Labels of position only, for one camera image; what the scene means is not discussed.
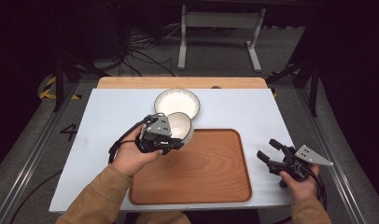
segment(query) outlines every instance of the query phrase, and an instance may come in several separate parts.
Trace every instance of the hand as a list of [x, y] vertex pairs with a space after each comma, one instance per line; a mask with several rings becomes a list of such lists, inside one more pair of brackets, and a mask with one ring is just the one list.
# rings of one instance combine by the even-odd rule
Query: hand
[[[311, 164], [311, 170], [313, 173], [315, 173], [316, 176], [318, 176], [318, 165], [317, 164]], [[317, 183], [316, 181], [309, 176], [306, 180], [302, 182], [297, 182], [294, 180], [291, 175], [289, 175], [285, 171], [281, 171], [279, 175], [282, 177], [282, 179], [286, 182], [286, 184], [289, 187], [292, 200], [298, 201], [301, 199], [310, 198], [312, 196], [316, 196], [317, 194]]]
[[[139, 125], [129, 133], [122, 142], [135, 140], [140, 134], [143, 125]], [[156, 150], [149, 153], [141, 152], [134, 142], [126, 142], [120, 145], [119, 151], [112, 165], [125, 175], [134, 175], [139, 172], [144, 165], [155, 161], [163, 153], [162, 150]]]

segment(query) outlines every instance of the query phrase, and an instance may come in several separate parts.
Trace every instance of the bowl rim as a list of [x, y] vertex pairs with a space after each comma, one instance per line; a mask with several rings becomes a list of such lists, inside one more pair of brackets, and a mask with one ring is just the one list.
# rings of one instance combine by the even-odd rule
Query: bowl rim
[[195, 93], [193, 93], [192, 91], [189, 91], [189, 90], [187, 90], [187, 89], [181, 89], [181, 88], [172, 88], [172, 89], [168, 89], [168, 90], [165, 90], [165, 91], [161, 92], [161, 93], [157, 96], [157, 98], [155, 98], [155, 101], [154, 101], [154, 110], [155, 110], [155, 112], [157, 112], [157, 113], [163, 113], [162, 111], [157, 111], [157, 101], [158, 101], [158, 99], [161, 98], [161, 96], [162, 96], [163, 94], [166, 94], [166, 93], [169, 92], [169, 91], [184, 91], [184, 92], [188, 93], [189, 95], [193, 95], [193, 96], [195, 97], [195, 99], [196, 99], [196, 103], [197, 103], [197, 105], [198, 105], [198, 109], [196, 110], [196, 113], [191, 117], [190, 115], [188, 115], [188, 114], [185, 113], [185, 112], [182, 112], [182, 111], [176, 111], [176, 112], [181, 112], [181, 113], [186, 114], [186, 115], [189, 117], [189, 119], [194, 119], [194, 118], [198, 115], [199, 111], [201, 110], [201, 102], [199, 101], [198, 96], [197, 96]]

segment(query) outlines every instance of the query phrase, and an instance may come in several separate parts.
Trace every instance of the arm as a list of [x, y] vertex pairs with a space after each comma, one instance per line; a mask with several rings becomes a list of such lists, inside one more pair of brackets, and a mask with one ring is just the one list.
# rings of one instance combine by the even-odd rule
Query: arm
[[[122, 142], [134, 140], [140, 131], [141, 125]], [[113, 223], [132, 183], [131, 176], [160, 155], [161, 150], [142, 153], [134, 142], [122, 144], [113, 163], [81, 191], [56, 223]]]
[[[318, 176], [318, 165], [312, 165], [311, 170]], [[284, 171], [280, 172], [280, 176], [288, 184], [291, 192], [293, 223], [331, 223], [329, 215], [316, 198], [317, 183], [312, 177], [297, 182]]]

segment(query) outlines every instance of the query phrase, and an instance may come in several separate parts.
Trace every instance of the white metal frame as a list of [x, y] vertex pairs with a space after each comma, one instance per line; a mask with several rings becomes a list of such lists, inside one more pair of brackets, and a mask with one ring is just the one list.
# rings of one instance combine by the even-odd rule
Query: white metal frame
[[254, 30], [253, 38], [251, 41], [246, 41], [246, 45], [254, 71], [260, 72], [261, 66], [255, 51], [255, 46], [264, 15], [265, 8], [262, 8], [260, 13], [188, 12], [187, 7], [183, 5], [181, 16], [181, 44], [177, 68], [184, 70], [186, 67], [187, 27], [243, 28]]

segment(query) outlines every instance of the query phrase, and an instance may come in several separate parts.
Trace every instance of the metal bracket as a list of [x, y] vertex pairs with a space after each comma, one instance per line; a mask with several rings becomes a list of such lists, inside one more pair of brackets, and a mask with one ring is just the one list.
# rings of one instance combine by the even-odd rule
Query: metal bracket
[[313, 164], [327, 166], [333, 165], [333, 162], [324, 159], [322, 156], [318, 155], [316, 152], [314, 152], [311, 148], [307, 147], [306, 145], [301, 146], [300, 149], [297, 150], [297, 152], [295, 153], [295, 157]]

